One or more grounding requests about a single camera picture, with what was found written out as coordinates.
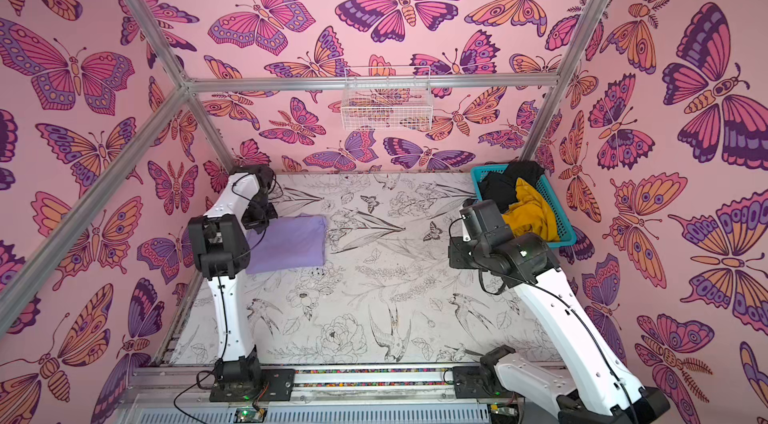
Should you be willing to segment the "teal plastic laundry basket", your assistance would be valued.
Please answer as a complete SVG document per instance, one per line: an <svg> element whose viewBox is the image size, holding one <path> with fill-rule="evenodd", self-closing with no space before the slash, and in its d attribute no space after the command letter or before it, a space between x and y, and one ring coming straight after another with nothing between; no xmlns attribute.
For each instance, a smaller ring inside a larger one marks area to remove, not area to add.
<svg viewBox="0 0 768 424"><path fill-rule="evenodd" d="M470 169L470 176L473 180L476 198L478 200L483 200L483 194L479 188L479 184L484 180L485 176L490 172L503 173L506 168L508 168L508 163L485 164ZM540 176L535 188L547 201L556 217L559 240L557 242L550 242L549 246L551 248L560 248L574 245L577 241L576 233L549 183L546 174Z"/></svg>

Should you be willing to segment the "lavender purple t-shirt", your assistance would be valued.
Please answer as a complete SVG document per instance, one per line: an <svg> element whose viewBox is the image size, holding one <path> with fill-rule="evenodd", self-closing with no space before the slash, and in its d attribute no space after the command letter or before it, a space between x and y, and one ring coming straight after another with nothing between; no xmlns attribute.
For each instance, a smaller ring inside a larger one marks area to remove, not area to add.
<svg viewBox="0 0 768 424"><path fill-rule="evenodd" d="M252 247L249 275L325 265L327 219L321 215L284 216L246 237Z"/></svg>

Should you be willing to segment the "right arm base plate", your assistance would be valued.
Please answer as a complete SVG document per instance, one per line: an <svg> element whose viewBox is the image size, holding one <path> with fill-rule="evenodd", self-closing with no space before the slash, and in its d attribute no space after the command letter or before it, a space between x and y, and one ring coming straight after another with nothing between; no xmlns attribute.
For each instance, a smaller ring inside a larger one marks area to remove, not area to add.
<svg viewBox="0 0 768 424"><path fill-rule="evenodd" d="M502 386L496 374L481 365L459 365L451 369L453 390L458 399L514 399L518 393Z"/></svg>

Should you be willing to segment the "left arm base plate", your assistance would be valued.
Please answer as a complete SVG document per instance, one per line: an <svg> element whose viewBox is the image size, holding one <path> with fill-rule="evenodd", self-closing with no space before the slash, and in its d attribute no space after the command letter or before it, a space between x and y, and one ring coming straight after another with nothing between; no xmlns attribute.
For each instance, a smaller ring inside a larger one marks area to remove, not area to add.
<svg viewBox="0 0 768 424"><path fill-rule="evenodd" d="M217 380L210 391L212 403L287 402L294 389L294 368L267 368L250 380Z"/></svg>

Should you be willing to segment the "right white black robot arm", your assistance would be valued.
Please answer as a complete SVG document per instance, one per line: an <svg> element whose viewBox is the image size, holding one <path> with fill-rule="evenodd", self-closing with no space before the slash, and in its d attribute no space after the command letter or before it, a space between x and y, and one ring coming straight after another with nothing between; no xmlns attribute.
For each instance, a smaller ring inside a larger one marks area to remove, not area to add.
<svg viewBox="0 0 768 424"><path fill-rule="evenodd" d="M652 423L670 409L623 364L587 316L549 245L514 235L492 200L460 209L463 235L449 242L449 264L502 281L528 306L565 365L556 373L500 345L483 354L479 374L489 393L513 392L560 423Z"/></svg>

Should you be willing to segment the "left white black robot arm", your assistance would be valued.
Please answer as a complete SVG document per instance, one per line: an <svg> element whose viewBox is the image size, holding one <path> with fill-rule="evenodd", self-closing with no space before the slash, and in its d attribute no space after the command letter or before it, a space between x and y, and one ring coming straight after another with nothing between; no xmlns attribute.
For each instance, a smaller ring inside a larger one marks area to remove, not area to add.
<svg viewBox="0 0 768 424"><path fill-rule="evenodd" d="M242 300L244 274L257 245L248 232L260 238L277 218L269 202L276 175L267 165L246 165L224 179L218 200L206 212L191 218L191 239L196 270L211 290L218 330L218 354L213 368L213 389L221 392L262 387L257 348L247 329L246 305Z"/></svg>

